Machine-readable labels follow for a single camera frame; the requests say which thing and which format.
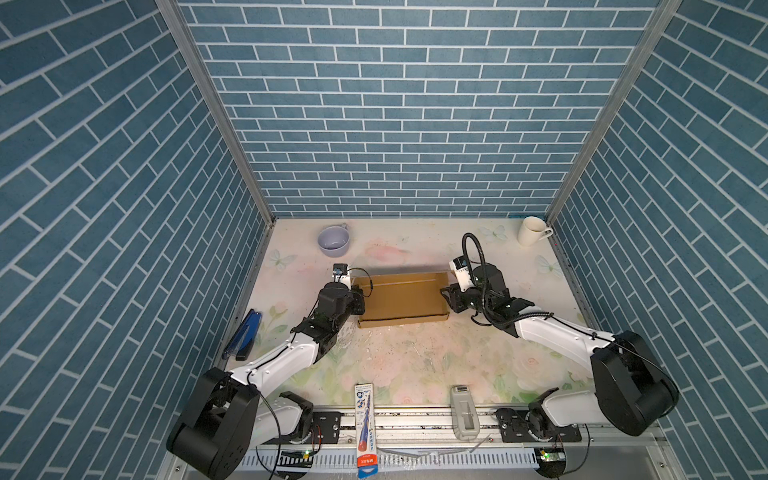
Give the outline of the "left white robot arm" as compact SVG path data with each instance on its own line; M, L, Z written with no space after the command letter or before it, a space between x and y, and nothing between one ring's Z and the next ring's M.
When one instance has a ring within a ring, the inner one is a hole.
M364 312L360 287L350 280L327 283L283 345L231 371L213 367L201 375L168 434L166 450L209 479L225 479L250 448L304 438L312 402L288 391L273 402L267 397L322 359L349 317Z

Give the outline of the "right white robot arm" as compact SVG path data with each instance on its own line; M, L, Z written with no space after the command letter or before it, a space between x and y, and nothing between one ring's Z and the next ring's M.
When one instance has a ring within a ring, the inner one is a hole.
M526 422L532 436L548 441L561 428L591 423L609 423L638 436L677 406L679 387L642 336L596 331L513 297L492 264L475 265L457 257L449 268L456 280L440 293L453 312L472 309L488 325L555 351L586 368L593 378L588 391L551 388L530 402Z

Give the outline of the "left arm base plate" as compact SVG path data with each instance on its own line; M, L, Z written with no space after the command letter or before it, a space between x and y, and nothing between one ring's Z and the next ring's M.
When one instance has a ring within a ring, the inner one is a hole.
M296 432L284 435L281 441L297 445L335 445L339 442L342 418L340 411L314 412L307 428L299 427Z

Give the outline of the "blue stapler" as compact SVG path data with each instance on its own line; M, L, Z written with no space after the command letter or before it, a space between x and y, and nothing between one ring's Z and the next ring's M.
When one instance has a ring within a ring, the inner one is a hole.
M227 343L222 359L234 357L237 361L246 360L255 344L261 321L262 313L251 309Z

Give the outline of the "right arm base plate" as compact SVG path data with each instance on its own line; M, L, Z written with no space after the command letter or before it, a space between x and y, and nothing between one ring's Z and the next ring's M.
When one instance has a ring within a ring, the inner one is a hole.
M530 419L530 411L499 408L494 415L504 443L578 443L582 441L582 435L577 426L557 427L538 414Z

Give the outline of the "brown cardboard box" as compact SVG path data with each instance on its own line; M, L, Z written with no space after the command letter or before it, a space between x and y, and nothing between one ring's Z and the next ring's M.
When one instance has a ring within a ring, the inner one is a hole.
M378 328L441 322L451 310L441 295L449 286L447 272L400 273L358 277L353 284L362 289L365 312L360 328Z

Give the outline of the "white ceramic mug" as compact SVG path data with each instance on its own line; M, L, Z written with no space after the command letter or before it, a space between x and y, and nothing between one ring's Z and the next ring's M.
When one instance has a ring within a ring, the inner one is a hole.
M553 233L553 228L543 219L529 216L522 220L517 233L517 241L521 246L529 247L551 237Z

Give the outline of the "aluminium front rail frame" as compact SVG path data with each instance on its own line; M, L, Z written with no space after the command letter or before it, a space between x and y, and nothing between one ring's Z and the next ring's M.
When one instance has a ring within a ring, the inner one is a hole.
M531 479L681 479L682 466L660 427L638 437L608 424L577 426L578 443L504 443L494 412L512 405L477 409L476 439L461 441L448 406L382 407L375 409L378 472L368 479L423 474L428 478ZM340 411L341 433L335 445L297 445L276 440L250 448L225 479L357 478L355 411Z

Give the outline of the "grey white remote device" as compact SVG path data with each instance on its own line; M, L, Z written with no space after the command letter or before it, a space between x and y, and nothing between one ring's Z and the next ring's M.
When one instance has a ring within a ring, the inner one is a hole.
M456 438L461 441L476 439L480 431L478 414L471 392L466 385L451 387L450 406Z

